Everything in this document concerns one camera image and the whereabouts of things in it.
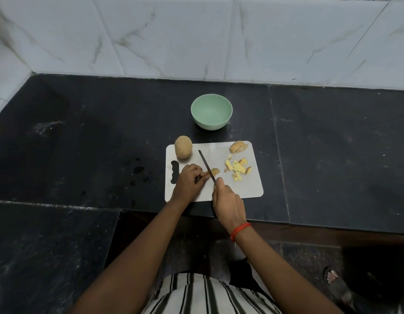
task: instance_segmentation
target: mint green bowl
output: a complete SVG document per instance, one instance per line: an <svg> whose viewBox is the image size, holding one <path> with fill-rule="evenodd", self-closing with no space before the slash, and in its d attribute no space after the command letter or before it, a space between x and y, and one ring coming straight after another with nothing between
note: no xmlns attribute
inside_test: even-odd
<svg viewBox="0 0 404 314"><path fill-rule="evenodd" d="M204 94L190 107L193 120L205 130L218 130L225 126L233 114L233 106L219 94Z"/></svg>

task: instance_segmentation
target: striped shirt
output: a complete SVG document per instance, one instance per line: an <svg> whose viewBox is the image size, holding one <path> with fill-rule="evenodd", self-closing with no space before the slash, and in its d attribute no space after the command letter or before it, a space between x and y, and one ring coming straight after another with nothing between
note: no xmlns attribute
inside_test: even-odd
<svg viewBox="0 0 404 314"><path fill-rule="evenodd" d="M282 314L260 293L194 273L165 278L142 313Z"/></svg>

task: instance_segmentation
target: white cutting board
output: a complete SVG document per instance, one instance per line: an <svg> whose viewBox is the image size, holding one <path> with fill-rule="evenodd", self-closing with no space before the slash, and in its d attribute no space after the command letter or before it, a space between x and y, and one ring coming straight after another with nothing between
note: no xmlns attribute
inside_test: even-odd
<svg viewBox="0 0 404 314"><path fill-rule="evenodd" d="M166 200L166 202L170 200L175 186L175 184L171 183L171 177L173 174L173 165L171 163L172 161L178 162L179 172L182 171L185 165L192 163L199 165L204 171L207 170L198 150L201 150L210 169L213 169L215 167L220 169L220 174L215 176L215 178L222 177L224 179L224 183L230 185L231 189L236 194L240 195L241 198L262 196L263 186L261 184L260 175L258 173L253 146L250 142L244 141L244 143L249 144L248 148L243 152L232 154L232 157L230 159L230 162L232 164L234 160L239 161L242 158L246 158L248 164L245 165L245 167L251 166L250 173L248 173L247 175L240 173L243 177L243 180L236 182L234 182L234 178L231 176L232 174L234 174L234 171L228 171L224 173L224 169L226 167L226 159L231 154L229 148L233 143L234 142L193 144L192 154L184 160L177 159L176 153L174 151L174 144L170 144L166 148L166 182L164 188L164 199ZM210 178L206 182L204 188L200 192L199 196L196 198L195 202L212 200L213 187L214 182Z"/></svg>

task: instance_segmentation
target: hand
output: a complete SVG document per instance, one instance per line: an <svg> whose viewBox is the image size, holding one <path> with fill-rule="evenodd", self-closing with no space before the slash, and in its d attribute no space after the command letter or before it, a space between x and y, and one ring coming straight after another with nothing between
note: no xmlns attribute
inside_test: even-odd
<svg viewBox="0 0 404 314"><path fill-rule="evenodd" d="M217 178L214 185L212 203L218 220L229 234L247 222L243 200L231 190L230 186L224 184L221 177Z"/></svg>
<svg viewBox="0 0 404 314"><path fill-rule="evenodd" d="M184 210L199 195L206 181L208 172L196 164L186 165L179 174L170 202L174 202Z"/></svg>

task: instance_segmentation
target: knife blade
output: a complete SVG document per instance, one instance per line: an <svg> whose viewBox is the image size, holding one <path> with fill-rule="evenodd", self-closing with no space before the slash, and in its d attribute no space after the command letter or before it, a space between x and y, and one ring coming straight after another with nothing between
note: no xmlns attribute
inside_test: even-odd
<svg viewBox="0 0 404 314"><path fill-rule="evenodd" d="M203 154L202 154L201 150L199 150L199 154L201 155L202 161L205 163L205 166L208 169L209 175L212 177L212 180L214 181L214 184L215 184L217 181L216 181L216 179L214 177L214 174L212 174L211 169L208 166L208 163L206 163L206 160L203 157Z"/></svg>

